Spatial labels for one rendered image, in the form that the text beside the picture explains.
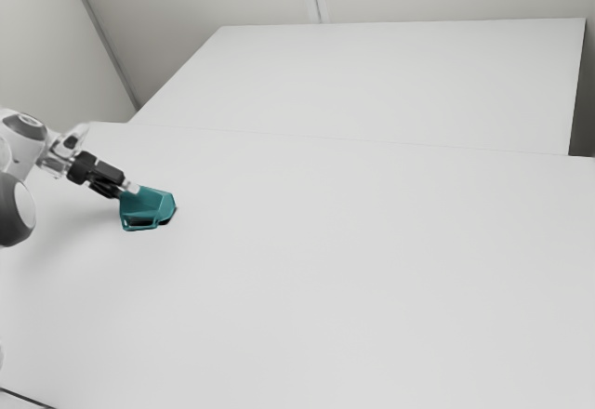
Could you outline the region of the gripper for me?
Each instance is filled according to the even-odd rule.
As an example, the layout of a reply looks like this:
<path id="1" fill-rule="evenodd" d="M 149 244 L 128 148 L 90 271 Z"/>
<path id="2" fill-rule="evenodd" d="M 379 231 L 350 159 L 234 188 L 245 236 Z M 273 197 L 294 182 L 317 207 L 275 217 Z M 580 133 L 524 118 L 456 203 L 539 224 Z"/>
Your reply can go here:
<path id="1" fill-rule="evenodd" d="M 108 199 L 118 199 L 124 191 L 139 193 L 139 184 L 127 179 L 123 171 L 86 151 L 73 158 L 66 178 L 76 185 L 89 181 L 90 190 Z"/>

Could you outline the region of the teal faceted mug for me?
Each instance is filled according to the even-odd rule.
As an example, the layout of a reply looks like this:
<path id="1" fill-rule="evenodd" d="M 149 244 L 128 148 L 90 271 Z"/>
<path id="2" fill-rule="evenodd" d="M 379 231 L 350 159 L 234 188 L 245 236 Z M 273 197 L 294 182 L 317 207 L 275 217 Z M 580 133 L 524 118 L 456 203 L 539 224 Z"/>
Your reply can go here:
<path id="1" fill-rule="evenodd" d="M 177 211 L 174 195 L 140 186 L 137 193 L 124 191 L 119 197 L 119 217 L 124 231 L 146 231 L 166 225 Z"/>

